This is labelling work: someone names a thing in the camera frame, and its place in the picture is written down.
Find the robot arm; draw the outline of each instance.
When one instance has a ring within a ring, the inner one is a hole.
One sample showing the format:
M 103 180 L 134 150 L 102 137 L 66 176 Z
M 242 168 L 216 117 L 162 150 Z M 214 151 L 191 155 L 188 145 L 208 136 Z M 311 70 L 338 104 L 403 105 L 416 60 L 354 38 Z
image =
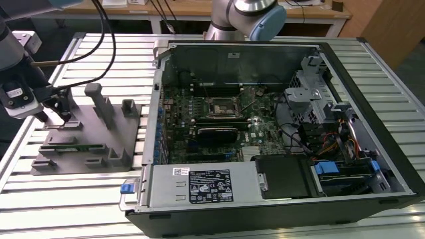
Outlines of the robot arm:
M 63 10 L 82 2 L 83 0 L 0 0 L 0 103 L 15 118 L 37 115 L 42 121 L 47 120 L 45 107 L 34 90 L 51 85 L 41 68 L 31 65 L 34 60 L 6 22 Z M 58 101 L 49 100 L 46 106 L 54 104 L 54 108 L 56 103 Z
M 270 41 L 279 34 L 287 11 L 278 0 L 214 0 L 207 40 Z

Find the wooden desk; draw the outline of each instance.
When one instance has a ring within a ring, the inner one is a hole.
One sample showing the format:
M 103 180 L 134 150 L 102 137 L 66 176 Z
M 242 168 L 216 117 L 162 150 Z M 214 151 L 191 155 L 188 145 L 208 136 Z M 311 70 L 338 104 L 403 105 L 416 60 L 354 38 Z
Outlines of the wooden desk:
M 160 0 L 166 14 L 171 16 L 164 0 Z M 211 21 L 212 2 L 211 0 L 168 0 L 178 20 L 182 21 Z M 127 8 L 116 8 L 106 10 L 111 19 L 120 20 L 150 20 L 152 24 L 154 34 L 162 34 L 162 18 L 152 2 L 147 5 L 130 4 Z M 332 25 L 328 31 L 328 37 L 338 37 L 344 27 L 346 21 L 352 17 L 352 14 L 344 10 L 338 12 L 327 10 L 324 6 L 311 6 L 304 8 L 288 9 L 287 23 L 312 23 Z M 76 7 L 67 9 L 63 12 L 54 12 L 37 16 L 37 18 L 58 18 L 58 19 L 98 19 L 96 8 L 91 0 L 84 0 L 84 3 Z

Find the blue latch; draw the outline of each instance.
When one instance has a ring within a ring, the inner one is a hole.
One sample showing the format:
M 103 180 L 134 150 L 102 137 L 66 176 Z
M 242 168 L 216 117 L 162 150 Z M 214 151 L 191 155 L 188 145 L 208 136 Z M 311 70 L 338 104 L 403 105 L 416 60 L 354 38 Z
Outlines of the blue latch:
M 123 184 L 122 194 L 134 194 L 134 193 L 135 193 L 135 184 Z
M 320 162 L 315 165 L 318 175 L 324 173 L 339 173 L 339 167 L 335 162 Z
M 372 168 L 374 168 L 375 172 L 379 172 L 380 169 L 382 169 L 380 165 L 379 165 L 379 162 L 372 160 L 371 164 L 372 164 Z

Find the black cable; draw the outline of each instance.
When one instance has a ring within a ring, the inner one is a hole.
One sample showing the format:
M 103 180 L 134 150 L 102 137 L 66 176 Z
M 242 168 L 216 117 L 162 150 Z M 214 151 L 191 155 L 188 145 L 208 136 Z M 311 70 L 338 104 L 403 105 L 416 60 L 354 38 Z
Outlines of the black cable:
M 276 105 L 275 105 L 275 121 L 276 121 L 276 124 L 278 124 L 278 104 L 280 102 L 280 99 L 283 98 L 284 96 L 284 93 L 286 91 L 283 91 L 283 93 L 280 94 L 279 98 L 278 98 L 278 102 L 276 102 Z M 310 154 L 310 155 L 316 155 L 314 153 L 314 151 L 291 135 L 288 134 L 283 129 L 282 129 L 282 126 L 278 124 L 282 132 L 284 133 L 284 135 L 287 135 L 300 146 L 302 148 L 304 149 L 306 153 Z
M 112 26 L 111 26 L 111 20 L 110 20 L 108 14 L 107 14 L 106 9 L 103 8 L 99 0 L 92 0 L 92 2 L 95 4 L 96 10 L 99 12 L 99 15 L 103 15 L 106 17 L 107 28 L 108 28 L 108 30 L 111 32 L 112 45 L 114 45 L 112 59 L 111 59 L 111 62 L 110 62 L 110 65 L 108 65 L 106 71 L 102 73 L 100 76 L 98 76 L 96 78 L 94 78 L 91 80 L 82 81 L 82 82 L 70 84 L 67 86 L 60 86 L 60 87 L 56 88 L 56 90 L 59 90 L 59 91 L 64 90 L 64 89 L 70 89 L 71 87 L 75 87 L 75 86 L 80 86 L 80 85 L 92 83 L 92 82 L 100 80 L 107 75 L 107 73 L 110 72 L 110 70 L 112 68 L 112 65 L 115 63 L 115 58 L 116 58 L 116 55 L 118 55 L 118 41 L 116 41 L 116 38 L 115 38 L 115 33 L 114 33 L 114 30 L 112 30 Z
M 168 10 L 171 11 L 171 14 L 172 14 L 172 16 L 174 16 L 175 21 L 178 21 L 176 15 L 175 15 L 175 13 L 174 13 L 174 10 L 172 10 L 171 6 L 168 5 L 167 0 L 164 0 L 164 2 L 166 2 L 166 5 L 167 5 L 167 7 L 168 7 Z
M 159 7 L 160 7 L 163 13 L 160 12 L 158 6 L 155 5 L 154 0 L 151 2 L 152 2 L 152 6 L 155 7 L 159 15 L 162 16 L 163 21 L 166 22 L 168 30 L 171 31 L 172 34 L 176 34 L 175 28 L 168 22 L 167 15 L 166 15 L 166 12 L 164 12 L 164 9 L 163 9 L 163 5 L 160 4 L 160 1 L 158 0 L 158 4 L 159 4 Z
M 299 7 L 302 7 L 302 12 L 303 12 L 303 24 L 304 24 L 304 23 L 306 23 L 304 7 L 306 7 L 306 6 L 314 6 L 314 5 L 312 5 L 312 4 L 311 4 L 311 5 L 300 5 L 296 1 L 295 1 L 295 4 L 296 4 L 296 5 L 292 5 L 292 4 L 288 2 L 288 0 L 286 0 L 286 2 L 288 3 L 290 6 L 299 6 Z
M 163 16 L 164 16 L 164 18 L 166 18 L 166 22 L 168 23 L 167 15 L 166 15 L 166 12 L 164 12 L 163 5 L 162 5 L 162 3 L 160 3 L 160 0 L 158 0 L 158 4 L 159 4 L 159 7 L 160 7 Z
M 168 7 L 168 10 L 171 11 L 171 14 L 172 14 L 172 16 L 174 16 L 174 19 L 175 19 L 175 21 L 176 21 L 178 28 L 179 28 L 179 33 L 183 34 L 183 27 L 182 27 L 180 22 L 178 21 L 178 18 L 176 18 L 176 15 L 175 15 L 175 13 L 174 13 L 174 10 L 172 10 L 171 6 L 168 5 L 167 0 L 164 0 L 164 2 L 166 2 L 166 5 L 167 5 L 167 7 Z
M 158 6 L 155 5 L 154 0 L 151 1 L 151 3 L 152 3 L 152 6 L 154 6 L 155 10 L 158 11 L 158 13 L 159 13 L 159 15 L 160 15 L 160 17 L 162 17 L 163 21 L 164 21 L 164 22 L 166 22 L 166 24 L 167 24 L 167 18 L 163 16 L 163 14 L 162 14 L 162 12 L 160 12 L 160 10 L 159 10 Z
M 96 9 L 98 9 L 96 1 L 98 1 L 98 0 L 92 0 L 92 3 L 94 3 L 94 5 L 95 5 L 95 7 L 96 7 Z M 98 9 L 98 13 L 99 13 L 99 15 L 100 15 L 100 34 L 102 34 L 102 35 L 100 35 L 100 39 L 99 39 L 99 42 L 98 42 L 96 46 L 95 46 L 94 49 L 92 49 L 90 52 L 87 52 L 83 56 L 79 56 L 79 57 L 76 57 L 76 58 L 74 58 L 74 59 L 71 59 L 71 60 L 59 61 L 59 62 L 58 62 L 59 65 L 76 62 L 76 61 L 84 59 L 86 57 L 88 57 L 90 55 L 92 55 L 94 52 L 99 49 L 100 44 L 104 42 L 104 37 L 106 37 L 106 32 L 104 32 L 104 17 L 103 17 L 103 15 L 100 14 L 99 9 Z

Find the barcode sticker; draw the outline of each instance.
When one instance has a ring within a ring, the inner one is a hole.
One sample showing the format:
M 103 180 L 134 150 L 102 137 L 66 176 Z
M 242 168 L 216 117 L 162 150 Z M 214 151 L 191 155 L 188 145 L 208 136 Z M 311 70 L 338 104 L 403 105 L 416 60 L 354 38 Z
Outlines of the barcode sticker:
M 174 176 L 190 175 L 191 168 L 174 168 Z

